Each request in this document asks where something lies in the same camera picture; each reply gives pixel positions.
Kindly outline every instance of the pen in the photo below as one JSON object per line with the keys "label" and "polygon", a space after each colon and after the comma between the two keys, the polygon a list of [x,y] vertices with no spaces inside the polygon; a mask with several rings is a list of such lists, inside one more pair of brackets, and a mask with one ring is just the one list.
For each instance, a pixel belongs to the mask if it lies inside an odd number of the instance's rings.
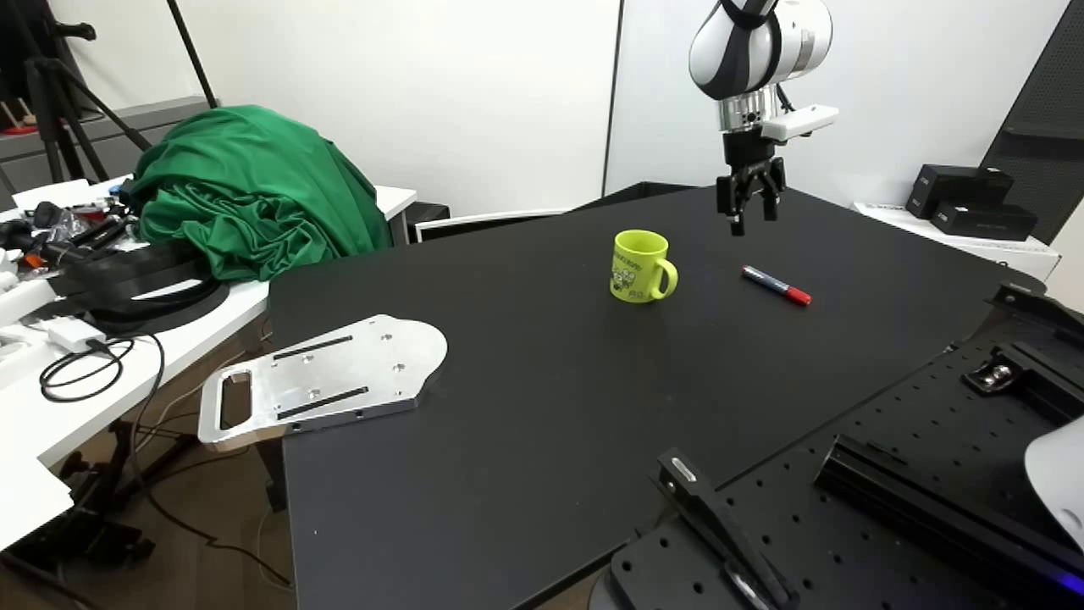
{"label": "pen", "polygon": [[809,292],[793,287],[793,286],[786,286],[784,279],[772,279],[772,274],[766,274],[766,270],[760,270],[760,269],[749,269],[749,265],[746,265],[746,269],[742,269],[742,279],[752,279],[755,286],[784,296],[786,301],[793,301],[793,304],[800,304],[800,308],[809,308],[809,304],[815,304],[815,296],[809,296]]}

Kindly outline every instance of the table surface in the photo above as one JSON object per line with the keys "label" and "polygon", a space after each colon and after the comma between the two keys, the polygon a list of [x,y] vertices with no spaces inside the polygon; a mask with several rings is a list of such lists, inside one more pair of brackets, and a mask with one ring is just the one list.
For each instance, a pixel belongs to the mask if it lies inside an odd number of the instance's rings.
{"label": "table surface", "polygon": [[[23,195],[22,212],[34,208],[40,197],[58,195],[72,195],[67,199],[77,203],[82,195],[95,195],[95,188],[82,191],[72,183],[61,191],[38,191],[38,197]],[[413,191],[398,188],[380,188],[378,195],[383,218],[398,218],[413,199]],[[0,296],[0,328],[55,300],[58,296],[43,279],[9,287],[7,296]],[[168,348],[163,379],[170,384],[172,375],[200,363],[212,348],[227,343],[260,312],[267,312],[267,286],[251,283],[235,286],[227,301],[205,319],[192,319],[191,325],[180,325],[172,334],[160,334]],[[47,467],[77,451],[112,419],[126,416],[139,400],[146,400],[160,370],[160,348],[152,345],[152,339],[137,339],[134,353],[126,356],[126,373],[110,395],[82,405],[50,405],[38,391],[38,373],[55,358],[61,358],[61,348],[50,345],[40,334],[32,334],[23,343],[0,353],[0,548],[72,509],[67,487]],[[99,384],[101,375],[92,375],[65,395],[77,398],[82,391],[95,391]]]}
{"label": "table surface", "polygon": [[[784,212],[733,238],[693,191],[279,279],[280,345],[378,312],[451,339],[416,410],[285,440],[297,605],[514,606],[653,522],[666,447],[729,480],[1023,283],[803,195]],[[609,300],[619,226],[671,238],[671,301]],[[742,265],[816,304],[752,287]]]}

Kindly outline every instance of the white wall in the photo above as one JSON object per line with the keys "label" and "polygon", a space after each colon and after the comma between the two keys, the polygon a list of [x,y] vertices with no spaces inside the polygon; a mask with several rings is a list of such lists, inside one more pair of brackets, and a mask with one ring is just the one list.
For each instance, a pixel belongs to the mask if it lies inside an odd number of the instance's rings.
{"label": "white wall", "polygon": [[[196,96],[168,0],[55,0],[92,20],[118,108]],[[571,208],[602,183],[616,0],[183,0],[224,101],[332,137],[378,183],[454,214]]]}
{"label": "white wall", "polygon": [[[687,78],[687,46],[715,0],[628,0],[609,191],[711,183],[715,104]],[[922,162],[976,166],[1012,108],[1068,0],[826,0],[837,47],[786,85],[837,104],[834,128],[786,148],[790,183],[826,199],[906,203]]]}

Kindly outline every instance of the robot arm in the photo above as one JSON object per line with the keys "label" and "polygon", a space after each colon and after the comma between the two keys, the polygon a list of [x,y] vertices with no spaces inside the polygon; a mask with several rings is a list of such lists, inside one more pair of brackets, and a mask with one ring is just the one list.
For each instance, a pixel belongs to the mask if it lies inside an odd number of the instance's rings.
{"label": "robot arm", "polygon": [[809,137],[837,108],[784,108],[780,83],[822,65],[834,47],[834,16],[821,0],[717,0],[693,46],[693,78],[717,101],[729,179],[717,179],[717,212],[742,233],[742,208],[763,197],[777,218],[786,191],[777,145]]}

